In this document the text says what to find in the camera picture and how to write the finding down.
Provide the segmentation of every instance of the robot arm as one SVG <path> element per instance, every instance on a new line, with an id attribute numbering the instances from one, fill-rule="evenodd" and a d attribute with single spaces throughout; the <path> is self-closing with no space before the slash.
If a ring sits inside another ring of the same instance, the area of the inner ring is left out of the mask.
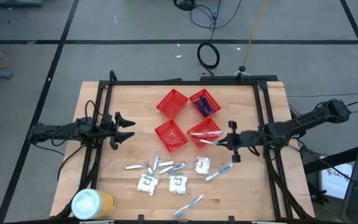
<path id="1" fill-rule="evenodd" d="M 112 116 L 107 114 L 101 120 L 99 126 L 90 117 L 77 119 L 75 122 L 63 126 L 38 123 L 32 127 L 28 138 L 33 144 L 44 142 L 48 139 L 57 139 L 63 141 L 77 140 L 81 144 L 96 146 L 99 139 L 111 137 L 110 146 L 116 150 L 118 143 L 121 144 L 135 134 L 133 132 L 121 133 L 118 131 L 119 127 L 126 128 L 135 125 L 135 122 L 125 120 L 119 112 L 116 112 L 114 119 L 116 122 L 112 121 Z"/>
<path id="2" fill-rule="evenodd" d="M 285 122 L 274 122 L 266 124 L 259 128 L 258 131 L 243 131 L 236 133 L 237 123 L 229 121 L 229 127 L 232 133 L 218 141 L 217 145 L 225 146 L 234 152 L 233 162 L 240 162 L 238 149 L 248 147 L 249 150 L 259 156 L 255 146 L 268 145 L 270 147 L 283 147 L 288 145 L 291 137 L 311 129 L 325 122 L 343 123 L 349 119 L 351 112 L 341 100 L 329 100 L 319 103 L 309 113 L 300 115 L 297 118 Z"/>

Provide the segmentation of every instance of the black metal frame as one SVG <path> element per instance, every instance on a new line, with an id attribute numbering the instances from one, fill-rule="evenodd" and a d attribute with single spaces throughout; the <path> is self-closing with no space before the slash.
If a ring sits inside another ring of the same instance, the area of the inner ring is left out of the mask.
<path id="1" fill-rule="evenodd" d="M 264 100 L 267 110 L 267 116 L 268 121 L 273 122 L 273 112 L 272 107 L 270 104 L 270 97 L 269 97 L 269 90 L 267 87 L 267 81 L 277 81 L 276 76 L 260 76 L 260 77 L 208 77 L 208 78 L 201 78 L 200 81 L 181 81 L 180 79 L 177 80 L 165 80 L 165 81 L 117 81 L 116 76 L 113 72 L 110 73 L 110 81 L 100 81 L 98 85 L 98 92 L 96 95 L 96 107 L 95 111 L 93 113 L 93 120 L 94 122 L 98 118 L 98 111 L 100 109 L 101 105 L 101 97 L 103 94 L 103 91 L 105 88 L 107 88 L 107 94 L 106 94 L 106 100 L 104 102 L 104 111 L 103 116 L 106 115 L 109 111 L 109 103 L 111 99 L 112 94 L 112 88 L 114 85 L 244 85 L 244 86 L 252 86 L 254 90 L 255 95 L 255 102 L 256 102 L 256 108 L 258 113 L 258 119 L 260 126 L 263 126 L 264 123 L 264 115 L 262 111 L 262 103 L 260 100 L 260 94 L 259 90 L 262 90 L 264 94 Z M 98 147 L 96 147 L 96 157 L 95 157 L 95 164 L 97 165 L 96 169 L 96 175 L 93 176 L 91 181 L 91 188 L 96 188 L 97 183 L 97 172 L 100 165 L 100 158 L 101 158 L 101 150 L 102 150 L 102 141 L 101 139 L 98 140 Z M 264 158 L 266 161 L 267 169 L 274 169 L 272 164 L 272 159 L 270 156 L 270 148 L 267 148 L 268 146 L 264 146 Z M 91 159 L 91 151 L 92 148 L 87 148 L 86 155 L 84 158 L 84 166 L 81 173 L 81 182 L 80 185 L 83 184 L 83 181 L 88 179 L 86 176 L 88 176 L 88 169 Z M 285 222 L 285 223 L 335 223 L 335 222 L 326 222 L 326 221 L 319 221 L 314 219 L 296 219 L 293 218 L 291 205 L 295 204 L 294 198 L 290 194 L 290 192 L 287 189 L 286 180 L 285 180 L 285 174 L 283 169 L 283 162 L 280 154 L 280 150 L 275 150 L 275 156 L 276 156 L 276 163 L 277 163 L 277 169 L 278 174 L 274 174 L 273 176 L 269 175 L 269 184 L 270 184 L 270 191 L 272 194 L 272 204 L 275 214 L 275 221 L 276 222 Z M 280 189 L 283 191 L 284 195 L 288 194 L 290 195 L 288 198 L 284 198 L 284 204 L 285 204 L 285 210 L 287 213 L 287 217 L 282 217 L 280 214 L 280 205 L 278 203 L 278 196 L 277 196 L 277 188 L 276 184 L 280 187 Z M 222 224 L 235 224 L 235 223 L 253 223 L 252 221 L 235 221 L 234 216 L 228 216 L 228 220 L 222 220 L 222 221 L 192 221 L 192 220 L 145 220 L 144 215 L 139 215 L 137 220 L 110 220 L 112 222 L 107 221 L 107 223 L 115 223 L 115 224 L 124 224 L 124 223 L 172 223 L 172 224 L 181 224 L 181 223 L 222 223 Z M 73 217 L 53 217 L 51 219 L 47 220 L 33 220 L 33 221 L 26 221 L 26 222 L 17 222 L 17 223 L 79 223 L 80 220 L 77 220 Z"/>
<path id="2" fill-rule="evenodd" d="M 277 81 L 276 76 L 244 77 L 244 78 L 241 78 L 240 80 L 238 80 L 237 77 L 208 77 L 208 78 L 206 77 L 206 78 L 204 78 L 204 80 L 205 81 L 203 81 L 201 79 L 201 81 L 179 81 L 179 82 L 171 81 L 171 80 L 167 80 L 167 81 L 117 81 L 117 78 L 114 75 L 113 82 L 111 82 L 111 81 L 100 81 L 99 82 L 98 92 L 96 95 L 96 108 L 93 113 L 93 120 L 95 122 L 98 118 L 97 111 L 100 110 L 101 96 L 102 96 L 105 88 L 107 88 L 107 94 L 106 94 L 106 100 L 104 102 L 103 115 L 108 113 L 109 103 L 110 103 L 111 94 L 112 94 L 112 87 L 114 85 L 245 85 L 245 86 L 252 86 L 254 89 L 255 102 L 257 105 L 257 113 L 258 113 L 258 118 L 259 118 L 259 125 L 263 126 L 265 124 L 264 123 L 264 115 L 263 115 L 263 111 L 262 111 L 262 103 L 261 103 L 260 95 L 259 95 L 259 88 L 263 91 L 263 94 L 264 94 L 264 100 L 265 100 L 265 104 L 266 104 L 268 121 L 269 121 L 269 123 L 274 122 L 273 111 L 272 111 L 272 106 L 270 104 L 269 91 L 267 88 L 266 81 L 270 81 L 270 80 Z M 98 147 L 96 148 L 96 155 L 100 155 L 100 156 L 96 156 L 96 158 L 98 158 L 99 160 L 101 157 L 101 150 L 102 150 L 102 146 L 103 146 L 102 141 L 103 140 L 101 140 L 101 142 L 99 142 Z M 83 183 L 83 181 L 88 173 L 90 159 L 91 159 L 91 151 L 92 151 L 92 148 L 87 147 L 86 153 L 85 153 L 85 158 L 84 158 L 83 170 L 81 172 L 80 184 Z M 276 163 L 277 163 L 280 179 L 284 183 L 284 186 L 287 186 L 286 180 L 285 180 L 283 162 L 282 162 L 281 153 L 280 153 L 279 149 L 275 150 L 275 156 L 276 156 Z M 265 154 L 264 157 L 265 157 L 266 162 L 272 162 L 270 153 Z M 96 175 L 91 183 L 92 189 L 96 189 L 97 179 L 98 179 L 98 176 L 97 176 L 97 171 L 96 171 Z M 278 196 L 277 196 L 277 189 L 275 186 L 275 182 L 270 176 L 269 176 L 269 184 L 270 184 L 270 191 L 272 194 L 274 214 L 275 214 L 275 218 L 277 220 L 277 219 L 281 218 L 280 206 L 278 203 Z M 288 202 L 288 200 L 285 197 L 284 197 L 284 203 L 285 203 L 285 210 L 287 213 L 287 217 L 293 218 L 290 203 Z"/>

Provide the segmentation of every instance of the wooden table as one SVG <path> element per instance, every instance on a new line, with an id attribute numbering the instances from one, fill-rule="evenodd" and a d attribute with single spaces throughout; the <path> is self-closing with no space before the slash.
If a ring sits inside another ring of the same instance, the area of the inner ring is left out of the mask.
<path id="1" fill-rule="evenodd" d="M 98 82 L 82 84 L 74 118 L 81 118 L 85 115 L 85 103 L 88 100 L 96 99 L 97 86 Z M 173 220 L 173 214 L 179 208 L 203 194 L 204 198 L 190 210 L 184 212 L 180 219 L 227 220 L 229 215 L 234 215 L 236 220 L 274 220 L 268 174 L 262 156 L 256 157 L 248 149 L 241 149 L 239 151 L 241 163 L 234 164 L 232 169 L 212 181 L 206 182 L 205 175 L 197 174 L 194 171 L 195 157 L 210 157 L 210 173 L 215 173 L 218 169 L 231 163 L 231 151 L 225 147 L 212 145 L 200 150 L 189 140 L 184 147 L 176 152 L 172 154 L 167 152 L 154 129 L 168 121 L 156 109 L 156 105 L 172 88 L 187 97 L 203 88 L 207 89 L 222 108 L 212 118 L 224 135 L 230 131 L 227 126 L 229 120 L 237 121 L 239 131 L 256 130 L 259 125 L 255 96 L 251 86 L 113 86 L 110 114 L 120 111 L 125 119 L 135 121 L 136 125 L 121 129 L 121 131 L 134 131 L 135 136 L 126 140 L 118 150 L 113 151 L 107 140 L 103 144 L 97 189 L 112 193 L 116 197 L 117 206 L 110 218 L 136 220 L 139 214 L 143 214 L 146 220 Z M 268 89 L 275 121 L 290 119 L 283 83 L 269 82 Z M 260 95 L 264 106 L 262 91 L 260 91 Z M 92 114 L 92 112 L 93 107 L 89 106 L 88 114 Z M 267 120 L 265 108 L 264 114 L 265 120 Z M 188 102 L 175 121 L 187 136 L 186 132 L 202 122 L 202 119 Z M 297 146 L 294 140 L 290 144 Z M 79 145 L 79 142 L 69 141 L 65 157 L 78 149 Z M 262 155 L 262 147 L 257 147 L 257 149 Z M 154 196 L 151 197 L 146 192 L 137 191 L 140 175 L 146 173 L 146 170 L 125 170 L 125 166 L 141 164 L 144 159 L 149 160 L 152 165 L 156 155 L 159 155 L 160 160 L 163 161 L 175 161 L 175 164 L 187 161 L 190 164 L 183 169 L 184 175 L 189 177 L 186 195 L 173 195 L 169 192 L 168 174 L 160 176 Z M 51 215 L 60 212 L 76 192 L 84 156 L 85 150 L 83 149 L 62 169 Z M 299 152 L 286 147 L 282 149 L 282 160 L 290 192 L 306 212 L 314 216 Z M 277 192 L 281 213 L 284 217 L 282 194 L 279 189 Z"/>

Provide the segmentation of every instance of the toothbrush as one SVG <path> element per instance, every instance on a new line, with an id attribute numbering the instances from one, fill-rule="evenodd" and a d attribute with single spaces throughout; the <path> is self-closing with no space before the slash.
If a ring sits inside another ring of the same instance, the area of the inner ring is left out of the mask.
<path id="1" fill-rule="evenodd" d="M 198 198 L 194 199 L 188 205 L 186 205 L 183 208 L 179 209 L 177 212 L 175 212 L 175 214 L 173 214 L 175 216 L 175 218 L 178 218 L 183 213 L 184 209 L 190 208 L 192 205 L 194 205 L 196 202 L 198 202 L 203 197 L 204 197 L 204 195 L 200 195 Z"/>
<path id="2" fill-rule="evenodd" d="M 211 142 L 211 141 L 207 141 L 205 139 L 200 139 L 200 142 L 206 143 L 206 144 L 218 144 L 218 142 Z"/>
<path id="3" fill-rule="evenodd" d="M 230 165 L 226 166 L 225 168 L 223 168 L 223 169 L 217 171 L 217 172 L 214 173 L 213 175 L 207 176 L 207 177 L 205 178 L 205 180 L 206 180 L 206 181 L 210 181 L 212 178 L 214 178 L 214 177 L 217 176 L 218 174 L 221 174 L 221 173 L 223 173 L 225 170 L 228 170 L 228 169 L 230 169 L 230 168 L 232 168 L 232 167 L 233 167 L 233 164 L 230 164 Z"/>

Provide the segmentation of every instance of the white container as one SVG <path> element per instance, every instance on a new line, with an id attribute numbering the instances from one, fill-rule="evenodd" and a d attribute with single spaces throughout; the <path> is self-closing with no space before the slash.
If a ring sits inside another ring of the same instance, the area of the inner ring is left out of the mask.
<path id="1" fill-rule="evenodd" d="M 79 191 L 73 198 L 71 210 L 80 220 L 109 216 L 116 207 L 113 195 L 93 189 Z"/>

